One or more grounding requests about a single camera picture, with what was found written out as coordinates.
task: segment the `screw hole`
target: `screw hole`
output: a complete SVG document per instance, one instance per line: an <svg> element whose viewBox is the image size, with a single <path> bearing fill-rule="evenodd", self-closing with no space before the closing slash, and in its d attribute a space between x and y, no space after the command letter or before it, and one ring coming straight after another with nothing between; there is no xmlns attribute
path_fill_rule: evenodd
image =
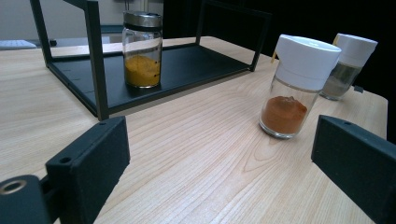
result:
<svg viewBox="0 0 396 224"><path fill-rule="evenodd" d="M70 162L72 159L70 159L70 158L68 158L68 157L65 157L65 158L62 158L61 160L60 160L60 162L61 163L67 163L67 162Z"/></svg>
<svg viewBox="0 0 396 224"><path fill-rule="evenodd" d="M23 189L23 187L26 186L26 181L25 180L14 180L11 181L7 184L5 184L3 187L0 188L0 194L6 195L6 194L11 194L14 192L17 192L20 189Z"/></svg>

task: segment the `black bracket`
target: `black bracket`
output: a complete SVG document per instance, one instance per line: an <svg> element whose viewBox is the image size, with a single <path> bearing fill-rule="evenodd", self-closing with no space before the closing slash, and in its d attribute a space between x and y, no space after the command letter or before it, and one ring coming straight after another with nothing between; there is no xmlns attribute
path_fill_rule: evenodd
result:
<svg viewBox="0 0 396 224"><path fill-rule="evenodd" d="M395 145L320 115L311 159L372 221L396 223Z"/></svg>
<svg viewBox="0 0 396 224"><path fill-rule="evenodd" d="M95 124L46 162L0 183L0 223L93 223L130 160L125 117Z"/></svg>

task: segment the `gray lid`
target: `gray lid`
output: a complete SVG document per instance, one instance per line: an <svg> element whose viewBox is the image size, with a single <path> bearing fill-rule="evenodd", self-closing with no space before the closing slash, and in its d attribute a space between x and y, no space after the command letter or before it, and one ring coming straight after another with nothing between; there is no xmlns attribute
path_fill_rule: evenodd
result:
<svg viewBox="0 0 396 224"><path fill-rule="evenodd" d="M124 11L124 23L142 27L162 27L163 19L160 15L145 11Z"/></svg>

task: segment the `glass jar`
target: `glass jar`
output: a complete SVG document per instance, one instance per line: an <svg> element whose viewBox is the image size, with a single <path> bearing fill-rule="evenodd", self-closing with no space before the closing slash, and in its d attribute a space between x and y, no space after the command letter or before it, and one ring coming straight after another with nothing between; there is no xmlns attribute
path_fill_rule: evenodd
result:
<svg viewBox="0 0 396 224"><path fill-rule="evenodd" d="M163 19L143 11L124 11L122 53L125 82L137 88L157 86L161 80Z"/></svg>
<svg viewBox="0 0 396 224"><path fill-rule="evenodd" d="M337 34L333 44L342 52L320 95L328 100L342 100L374 52L377 43L360 36Z"/></svg>
<svg viewBox="0 0 396 224"><path fill-rule="evenodd" d="M302 129L340 52L336 46L315 39L279 37L279 64L259 121L266 133L290 139Z"/></svg>

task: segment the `black rack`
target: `black rack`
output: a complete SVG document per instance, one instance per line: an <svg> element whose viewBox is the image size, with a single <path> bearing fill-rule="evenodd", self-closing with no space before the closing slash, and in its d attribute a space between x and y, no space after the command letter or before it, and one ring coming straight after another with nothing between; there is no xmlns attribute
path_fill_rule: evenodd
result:
<svg viewBox="0 0 396 224"><path fill-rule="evenodd" d="M40 0L31 0L35 25L48 69L73 92L99 120L110 114L142 105L243 71L254 71L272 15L243 6L203 1L195 43L163 48L160 85L138 89L125 84L122 52L103 53L102 27L97 1L64 0L83 9L89 55L52 57ZM200 45L205 7L225 8L266 21L251 64L237 61Z"/></svg>

